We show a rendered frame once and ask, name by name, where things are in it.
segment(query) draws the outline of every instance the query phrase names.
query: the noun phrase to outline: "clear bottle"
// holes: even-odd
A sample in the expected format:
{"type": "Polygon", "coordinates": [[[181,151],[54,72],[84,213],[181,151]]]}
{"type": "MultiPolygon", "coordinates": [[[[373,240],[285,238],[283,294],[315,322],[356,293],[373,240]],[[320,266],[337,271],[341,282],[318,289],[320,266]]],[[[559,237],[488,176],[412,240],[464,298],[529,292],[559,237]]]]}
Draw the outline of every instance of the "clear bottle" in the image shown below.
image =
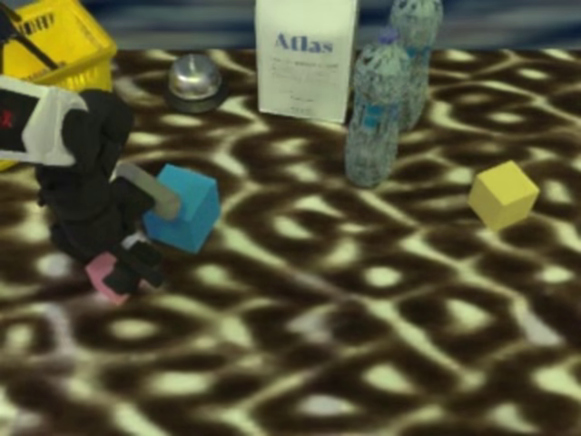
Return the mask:
{"type": "Polygon", "coordinates": [[[395,29],[384,29],[355,64],[345,172],[359,187],[374,187],[387,178],[397,155],[399,111],[409,75],[408,55],[397,41],[395,29]]]}
{"type": "Polygon", "coordinates": [[[400,131],[413,129],[428,99],[429,59],[444,19],[441,0],[396,0],[389,25],[399,32],[411,68],[400,118],[400,131]]]}

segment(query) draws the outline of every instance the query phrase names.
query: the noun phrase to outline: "brown patterned fabric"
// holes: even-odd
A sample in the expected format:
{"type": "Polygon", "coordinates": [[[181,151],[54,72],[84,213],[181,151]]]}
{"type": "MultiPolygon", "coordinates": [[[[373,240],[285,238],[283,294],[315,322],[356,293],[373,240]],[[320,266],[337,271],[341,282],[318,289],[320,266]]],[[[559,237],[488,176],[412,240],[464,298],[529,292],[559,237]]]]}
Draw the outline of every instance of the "brown patterned fabric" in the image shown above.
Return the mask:
{"type": "Polygon", "coordinates": [[[187,116],[177,53],[120,53],[126,161],[218,180],[198,255],[119,308],[47,241],[31,169],[0,173],[0,434],[581,434],[581,53],[435,53],[395,172],[358,190],[342,126],[258,114],[253,52],[210,52],[231,86],[187,116]],[[512,159],[541,195],[501,233],[467,206],[512,159]]]}

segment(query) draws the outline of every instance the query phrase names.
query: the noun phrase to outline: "blue cube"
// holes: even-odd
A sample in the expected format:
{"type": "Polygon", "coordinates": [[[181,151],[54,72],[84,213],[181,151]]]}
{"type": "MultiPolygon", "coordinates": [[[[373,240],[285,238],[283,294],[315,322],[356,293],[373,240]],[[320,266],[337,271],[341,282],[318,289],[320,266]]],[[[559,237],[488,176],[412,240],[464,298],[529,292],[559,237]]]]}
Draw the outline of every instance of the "blue cube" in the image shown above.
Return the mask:
{"type": "Polygon", "coordinates": [[[218,184],[211,177],[167,164],[157,180],[180,196],[177,217],[167,221],[154,212],[143,216],[150,239],[197,253],[220,217],[218,184]]]}

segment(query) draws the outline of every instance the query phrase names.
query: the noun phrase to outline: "pink block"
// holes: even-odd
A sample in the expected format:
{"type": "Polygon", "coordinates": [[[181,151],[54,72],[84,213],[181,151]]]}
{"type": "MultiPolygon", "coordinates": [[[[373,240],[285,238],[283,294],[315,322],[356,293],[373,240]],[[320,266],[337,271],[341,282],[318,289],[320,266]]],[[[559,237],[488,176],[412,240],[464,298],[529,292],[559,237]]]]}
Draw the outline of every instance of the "pink block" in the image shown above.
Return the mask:
{"type": "Polygon", "coordinates": [[[84,267],[94,288],[114,304],[123,304],[129,295],[119,295],[105,283],[103,279],[113,271],[117,259],[110,253],[99,254],[91,263],[84,267]]]}

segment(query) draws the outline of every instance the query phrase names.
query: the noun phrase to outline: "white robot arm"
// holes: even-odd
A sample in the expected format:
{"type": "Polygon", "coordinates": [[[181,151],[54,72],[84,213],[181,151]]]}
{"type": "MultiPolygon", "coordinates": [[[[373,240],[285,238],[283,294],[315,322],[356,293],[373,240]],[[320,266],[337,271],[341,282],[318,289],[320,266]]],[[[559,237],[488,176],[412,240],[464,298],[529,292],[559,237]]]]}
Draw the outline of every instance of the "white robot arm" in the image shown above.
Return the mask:
{"type": "Polygon", "coordinates": [[[0,75],[0,159],[74,165],[62,137],[71,110],[88,111],[79,94],[0,75]]]}

